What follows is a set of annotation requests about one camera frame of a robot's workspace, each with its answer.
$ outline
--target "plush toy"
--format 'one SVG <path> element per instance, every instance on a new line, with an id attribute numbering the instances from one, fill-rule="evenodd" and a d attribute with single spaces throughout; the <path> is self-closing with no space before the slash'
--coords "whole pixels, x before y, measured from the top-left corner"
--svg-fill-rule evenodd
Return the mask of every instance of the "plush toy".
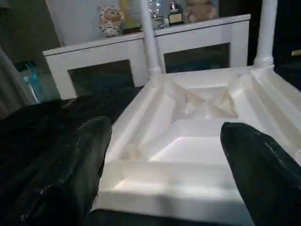
<path id="1" fill-rule="evenodd" d="M 100 12 L 100 28 L 107 37 L 119 35 L 123 21 L 124 15 L 119 8 L 105 5 Z"/>
<path id="2" fill-rule="evenodd" d="M 186 2 L 187 7 L 184 15 L 191 23 L 213 19 L 217 15 L 217 11 L 211 5 L 210 0 L 186 0 Z"/>

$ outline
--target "trophy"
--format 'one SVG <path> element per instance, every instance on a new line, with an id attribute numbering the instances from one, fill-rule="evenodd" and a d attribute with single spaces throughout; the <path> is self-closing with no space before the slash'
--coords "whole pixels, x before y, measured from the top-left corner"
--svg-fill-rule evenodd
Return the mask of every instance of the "trophy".
<path id="1" fill-rule="evenodd" d="M 148 0 L 149 11 L 151 15 L 153 29 L 161 29 L 164 27 L 163 17 L 158 16 L 162 6 L 162 0 Z"/>

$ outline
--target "shelf top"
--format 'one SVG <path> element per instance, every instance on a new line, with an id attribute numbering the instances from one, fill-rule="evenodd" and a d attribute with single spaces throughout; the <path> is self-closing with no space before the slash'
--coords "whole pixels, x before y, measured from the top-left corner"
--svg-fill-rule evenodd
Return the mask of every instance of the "shelf top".
<path id="1" fill-rule="evenodd" d="M 195 30 L 195 29 L 202 29 L 202 28 L 206 28 L 206 27 L 237 23 L 237 22 L 247 21 L 250 19 L 251 19 L 251 15 L 248 14 L 248 15 L 217 18 L 217 19 L 213 19 L 213 20 L 207 20 L 207 21 L 202 21 L 202 22 L 197 22 L 197 23 L 192 23 L 192 24 L 183 24 L 183 25 L 169 27 L 169 28 L 165 28 L 165 29 L 161 29 L 161 30 L 156 30 L 155 36 L 162 36 L 162 35 L 168 35 L 171 33 L 185 32 L 185 31 L 190 31 L 190 30 Z M 68 52 L 73 52 L 73 51 L 87 49 L 87 48 L 95 48 L 95 47 L 100 47 L 100 46 L 104 46 L 104 45 L 111 45 L 111 44 L 131 41 L 131 40 L 143 39 L 143 37 L 144 37 L 143 32 L 127 34 L 127 35 L 120 35 L 120 36 L 113 37 L 113 38 L 105 38 L 105 39 L 82 43 L 82 44 L 78 44 L 78 45 L 46 50 L 43 52 L 43 54 L 44 54 L 44 56 L 47 57 L 50 55 L 68 53 Z"/>

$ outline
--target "curtain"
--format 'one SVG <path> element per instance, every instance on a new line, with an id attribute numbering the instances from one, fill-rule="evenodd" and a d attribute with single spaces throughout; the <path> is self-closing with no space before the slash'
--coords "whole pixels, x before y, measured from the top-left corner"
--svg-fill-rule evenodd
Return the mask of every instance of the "curtain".
<path id="1" fill-rule="evenodd" d="M 32 104 L 35 104 L 33 95 L 0 47 L 0 119 L 22 106 Z"/>

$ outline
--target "white column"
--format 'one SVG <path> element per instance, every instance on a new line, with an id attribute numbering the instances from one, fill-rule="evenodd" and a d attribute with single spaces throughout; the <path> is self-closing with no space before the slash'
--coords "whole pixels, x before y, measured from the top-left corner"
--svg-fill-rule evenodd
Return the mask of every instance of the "white column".
<path id="1" fill-rule="evenodd" d="M 278 0 L 263 0 L 257 56 L 254 60 L 256 67 L 274 67 L 273 45 L 277 16 Z"/>
<path id="2" fill-rule="evenodd" d="M 162 70 L 159 66 L 158 50 L 155 41 L 154 30 L 151 23 L 151 14 L 147 0 L 140 0 L 141 21 L 144 31 L 144 44 L 148 60 L 150 77 L 161 75 Z"/>

